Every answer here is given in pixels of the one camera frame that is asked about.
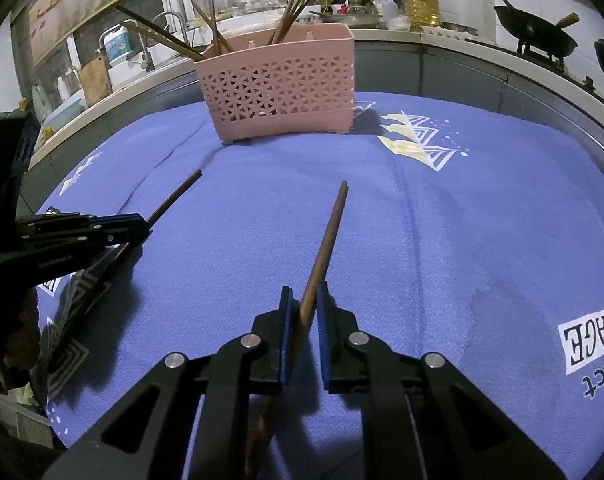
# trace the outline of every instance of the chopstick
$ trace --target chopstick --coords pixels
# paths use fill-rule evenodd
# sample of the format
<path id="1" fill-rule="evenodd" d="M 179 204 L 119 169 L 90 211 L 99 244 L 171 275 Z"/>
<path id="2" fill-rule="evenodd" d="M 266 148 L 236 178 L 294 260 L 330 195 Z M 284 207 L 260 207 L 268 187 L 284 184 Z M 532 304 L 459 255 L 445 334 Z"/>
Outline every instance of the chopstick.
<path id="1" fill-rule="evenodd" d="M 167 198 L 162 204 L 153 212 L 151 216 L 149 216 L 146 221 L 149 229 L 153 227 L 153 225 L 160 219 L 160 217 L 166 213 L 168 208 L 170 208 L 176 200 L 181 197 L 186 190 L 188 190 L 193 184 L 197 182 L 197 180 L 202 176 L 202 170 L 196 170 L 191 174 L 183 183 L 179 185 L 179 187 L 171 193 L 169 198 Z M 122 263 L 124 263 L 128 255 L 138 246 L 140 246 L 142 242 L 139 243 L 131 243 L 125 244 L 122 247 L 118 254 L 115 256 L 115 259 L 104 269 L 104 272 L 101 273 L 99 278 L 93 284 L 89 290 L 86 291 L 85 295 L 80 300 L 80 305 L 77 309 L 74 309 L 75 314 L 73 317 L 69 319 L 65 326 L 63 326 L 63 331 L 60 335 L 60 340 L 56 344 L 53 353 L 51 354 L 51 358 L 48 361 L 48 372 L 52 373 L 58 368 L 60 364 L 60 358 L 64 352 L 64 348 L 69 343 L 71 339 L 71 334 L 73 329 L 77 326 L 79 321 L 83 319 L 83 314 L 86 313 L 87 309 L 93 304 L 93 301 L 99 299 L 100 294 L 104 288 L 104 283 L 106 283 L 109 279 L 112 278 L 112 275 L 115 271 L 120 267 Z"/>
<path id="2" fill-rule="evenodd" d="M 277 38 L 277 40 L 275 40 L 275 43 L 281 43 L 282 40 L 284 40 L 284 38 L 288 34 L 288 31 L 291 29 L 292 25 L 295 23 L 295 20 L 299 17 L 299 15 L 304 10 L 304 7 L 306 7 L 310 1 L 311 0 L 304 0 L 304 2 L 301 3 L 300 6 L 297 7 L 297 10 L 293 14 L 293 16 L 291 16 L 291 18 L 288 20 L 288 23 L 285 23 L 285 28 L 283 28 L 283 30 L 280 32 L 279 37 Z"/>
<path id="3" fill-rule="evenodd" d="M 297 316 L 292 320 L 291 340 L 289 345 L 289 362 L 291 366 L 295 365 L 295 357 L 302 347 L 304 337 L 308 333 L 309 326 L 313 320 L 315 310 L 315 297 L 317 294 L 317 285 L 326 278 L 326 271 L 329 267 L 335 238 L 338 234 L 339 221 L 341 220 L 346 196 L 349 192 L 349 183 L 345 180 L 339 186 L 338 196 L 333 205 L 331 218 L 326 226 L 320 249 L 315 258 L 311 275 L 309 276 L 306 288 L 300 300 L 300 307 Z M 251 432 L 246 452 L 246 462 L 244 465 L 244 477 L 246 479 L 255 479 L 258 476 L 259 461 L 264 456 L 267 446 L 273 437 L 275 414 L 277 413 L 278 400 L 280 397 L 269 397 L 265 409 L 262 411 L 253 431 Z"/>
<path id="4" fill-rule="evenodd" d="M 208 0 L 208 7 L 211 12 L 211 30 L 213 31 L 213 53 L 214 56 L 222 54 L 220 51 L 220 38 L 217 31 L 217 19 L 215 18 L 215 0 Z"/>
<path id="5" fill-rule="evenodd" d="M 194 1 L 191 0 L 191 3 L 193 4 L 193 8 L 195 10 L 197 10 L 197 12 L 199 13 L 200 16 L 202 16 L 202 19 L 204 20 L 204 22 L 211 28 L 211 30 L 213 30 L 213 23 L 211 23 L 211 20 L 207 16 L 206 12 L 204 12 L 200 8 L 200 6 L 197 3 L 195 3 Z M 226 38 L 224 36 L 222 36 L 222 33 L 219 30 L 217 32 L 217 35 L 219 37 L 219 40 L 224 45 L 224 48 L 226 48 L 229 52 L 235 52 L 235 49 L 231 47 L 231 45 L 228 43 L 228 41 L 226 41 Z"/>
<path id="6" fill-rule="evenodd" d="M 137 32 L 138 34 L 141 34 L 146 38 L 151 38 L 152 40 L 157 41 L 157 43 L 162 43 L 164 46 L 172 48 L 175 52 L 178 52 L 183 56 L 190 57 L 194 61 L 204 61 L 205 59 L 207 59 L 206 57 L 202 56 L 202 54 L 198 54 L 190 48 L 186 48 L 179 43 L 175 43 L 175 41 L 169 40 L 168 38 L 161 36 L 160 34 L 157 34 L 152 30 L 146 30 L 145 28 L 138 27 L 133 23 L 122 23 L 122 26 L 126 27 L 128 30 Z"/>
<path id="7" fill-rule="evenodd" d="M 187 48 L 189 50 L 192 50 L 192 48 L 191 48 L 190 45 L 188 45 L 187 43 L 184 43 L 184 41 L 180 40 L 179 38 L 176 38 L 175 36 L 173 36 L 169 32 L 166 32 L 162 27 L 160 27 L 159 25 L 157 25 L 157 23 L 153 23 L 152 21 L 147 20 L 146 18 L 143 18 L 142 16 L 140 16 L 139 14 L 133 12 L 132 10 L 128 10 L 126 7 L 122 7 L 120 5 L 116 5 L 115 8 L 117 10 L 119 10 L 120 12 L 122 12 L 123 14 L 126 14 L 130 18 L 133 18 L 134 20 L 142 23 L 142 25 L 144 25 L 144 27 L 148 27 L 152 31 L 156 32 L 157 34 L 160 34 L 161 36 L 165 37 L 167 40 L 173 41 L 173 43 L 178 44 L 182 48 Z"/>
<path id="8" fill-rule="evenodd" d="M 295 0 L 288 0 L 287 6 L 284 9 L 284 13 L 282 14 L 282 17 L 280 18 L 279 23 L 277 24 L 277 27 L 273 31 L 271 38 L 267 42 L 267 45 L 273 44 L 273 41 L 275 40 L 275 38 L 278 37 L 280 30 L 284 26 L 285 20 L 288 19 L 288 15 L 291 12 L 291 9 L 292 9 L 294 3 L 295 3 Z"/>

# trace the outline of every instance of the stove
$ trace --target stove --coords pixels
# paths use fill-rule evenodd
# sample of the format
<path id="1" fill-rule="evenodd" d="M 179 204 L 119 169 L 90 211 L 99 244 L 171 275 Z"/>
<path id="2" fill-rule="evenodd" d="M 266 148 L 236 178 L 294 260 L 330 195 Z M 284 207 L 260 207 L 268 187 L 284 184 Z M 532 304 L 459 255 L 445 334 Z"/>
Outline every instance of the stove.
<path id="1" fill-rule="evenodd" d="M 471 40 L 467 38 L 469 43 L 481 44 L 483 46 L 488 46 L 490 48 L 494 48 L 495 50 L 500 50 L 507 54 L 511 54 L 512 56 L 517 56 L 522 59 L 526 59 L 531 63 L 535 63 L 536 65 L 543 66 L 547 68 L 551 72 L 556 73 L 557 75 L 566 76 L 566 67 L 564 66 L 564 60 L 558 57 L 550 56 L 549 54 L 544 55 L 534 50 L 531 50 L 528 45 L 526 45 L 523 49 L 518 49 L 517 51 L 511 50 L 510 48 L 506 48 L 504 46 L 495 45 L 492 43 L 484 43 L 483 41 Z"/>
<path id="2" fill-rule="evenodd" d="M 566 70 L 566 66 L 564 64 L 563 59 L 550 56 L 548 54 L 540 54 L 539 52 L 535 52 L 530 50 L 528 46 L 523 49 L 523 52 L 518 52 L 512 50 L 510 48 L 506 48 L 504 46 L 498 46 L 492 43 L 485 43 L 484 41 L 472 40 L 470 38 L 466 39 L 469 43 L 479 44 L 482 46 L 487 46 L 489 48 L 494 48 L 495 50 L 499 50 L 501 52 L 505 52 L 507 54 L 511 54 L 511 56 L 517 56 L 521 59 L 526 59 L 527 61 L 536 64 L 539 67 L 542 67 L 546 70 L 550 70 L 554 74 L 570 81 L 571 83 L 579 86 L 584 92 L 592 95 L 595 99 L 604 104 L 604 98 L 595 92 L 595 87 L 593 85 L 593 80 L 590 77 L 586 77 L 584 81 L 580 81 L 572 76 L 568 70 Z"/>

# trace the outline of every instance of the kitchen counter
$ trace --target kitchen counter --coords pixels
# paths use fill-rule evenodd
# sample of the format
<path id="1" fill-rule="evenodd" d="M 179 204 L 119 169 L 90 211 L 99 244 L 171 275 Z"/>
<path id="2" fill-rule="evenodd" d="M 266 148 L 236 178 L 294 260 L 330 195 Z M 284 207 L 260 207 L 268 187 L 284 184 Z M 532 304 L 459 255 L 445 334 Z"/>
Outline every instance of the kitchen counter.
<path id="1" fill-rule="evenodd" d="M 563 129 L 574 137 L 587 136 L 587 141 L 592 143 L 592 149 L 589 149 L 592 157 L 597 159 L 600 156 L 599 152 L 604 154 L 604 102 L 566 76 L 518 57 L 515 53 L 510 54 L 490 45 L 415 32 L 354 29 L 353 33 L 356 44 L 356 90 L 424 95 L 519 116 Z M 449 70 L 451 68 L 458 72 L 451 73 Z M 473 78 L 480 75 L 482 75 L 482 82 L 490 83 L 483 89 L 483 93 L 482 89 L 471 85 L 472 91 L 469 91 L 469 88 L 458 88 L 456 93 L 451 94 L 450 89 L 464 84 L 465 77 Z M 432 91 L 434 86 L 439 86 L 441 91 Z M 179 92 L 175 90 L 182 91 L 182 89 L 190 92 L 188 98 L 182 96 L 178 102 L 169 102 L 170 99 L 165 97 L 168 92 L 177 95 Z M 522 92 L 539 102 L 542 111 L 546 108 L 558 111 L 560 116 L 567 118 L 568 128 L 575 126 L 577 133 L 574 134 L 555 124 L 557 122 L 555 118 L 538 119 L 538 115 L 544 113 L 531 116 L 531 107 L 523 104 L 519 99 L 519 94 Z M 519 99 L 517 106 L 520 109 L 510 106 L 503 110 L 502 101 L 513 95 L 517 98 L 515 101 Z M 153 106 L 158 96 L 165 98 L 166 102 Z M 49 161 L 53 171 L 49 171 L 48 168 L 45 171 L 52 174 L 50 178 L 58 179 L 55 182 L 57 185 L 66 177 L 68 171 L 103 140 L 137 118 L 154 111 L 202 99 L 195 74 L 195 64 L 189 59 L 178 57 L 175 62 L 117 90 L 69 122 L 34 154 L 28 174 L 37 170 L 43 162 Z M 146 104 L 143 107 L 139 104 L 141 100 Z M 130 118 L 125 119 L 120 110 L 125 108 L 130 110 L 132 107 L 139 109 L 135 110 L 135 113 L 130 111 L 128 113 Z M 72 148 L 74 144 L 69 140 L 72 137 L 83 136 L 85 130 L 93 132 L 95 142 L 82 143 L 82 146 L 86 145 L 87 149 L 82 148 L 84 152 L 78 153 L 82 150 Z M 55 160 L 58 150 L 67 152 L 65 156 L 68 161 L 64 164 Z M 36 194 L 38 199 L 42 200 L 48 196 L 44 190 Z M 39 206 L 38 200 L 34 198 L 28 200 L 25 196 L 24 199 L 29 209 Z"/>

